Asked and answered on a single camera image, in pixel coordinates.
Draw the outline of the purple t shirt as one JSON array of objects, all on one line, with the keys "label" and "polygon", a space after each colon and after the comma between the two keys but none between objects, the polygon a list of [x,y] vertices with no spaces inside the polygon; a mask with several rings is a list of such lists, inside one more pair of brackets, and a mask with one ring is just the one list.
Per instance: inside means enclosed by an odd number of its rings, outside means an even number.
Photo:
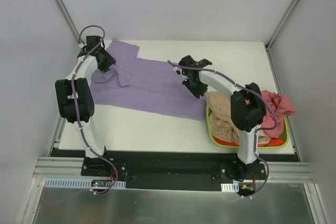
[{"label": "purple t shirt", "polygon": [[106,51],[116,63],[105,73],[93,73],[90,90],[95,104],[204,120],[205,100],[195,98],[167,62],[139,58],[139,49],[116,39],[110,43]]}]

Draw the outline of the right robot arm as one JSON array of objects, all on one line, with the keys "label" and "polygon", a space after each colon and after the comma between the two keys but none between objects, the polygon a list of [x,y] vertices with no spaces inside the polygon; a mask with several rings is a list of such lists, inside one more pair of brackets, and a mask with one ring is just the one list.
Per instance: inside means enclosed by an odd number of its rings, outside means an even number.
[{"label": "right robot arm", "polygon": [[183,77],[182,85],[197,99],[211,87],[229,100],[230,118],[239,130],[236,173],[242,179],[250,178],[258,163],[256,130],[266,115],[259,86],[255,83],[240,85],[219,72],[207,59],[195,61],[191,56],[185,56],[178,64],[171,65]]}]

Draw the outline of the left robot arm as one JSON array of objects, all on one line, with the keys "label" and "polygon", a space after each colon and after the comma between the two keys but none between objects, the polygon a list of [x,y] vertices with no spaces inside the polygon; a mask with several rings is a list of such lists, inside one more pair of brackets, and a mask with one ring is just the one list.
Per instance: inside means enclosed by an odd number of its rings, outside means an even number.
[{"label": "left robot arm", "polygon": [[90,90],[90,80],[96,70],[105,73],[115,64],[106,52],[101,36],[87,36],[80,44],[77,63],[71,73],[55,82],[59,114],[78,132],[85,147],[84,170],[93,169],[99,176],[110,173],[107,150],[93,122],[95,103]]}]

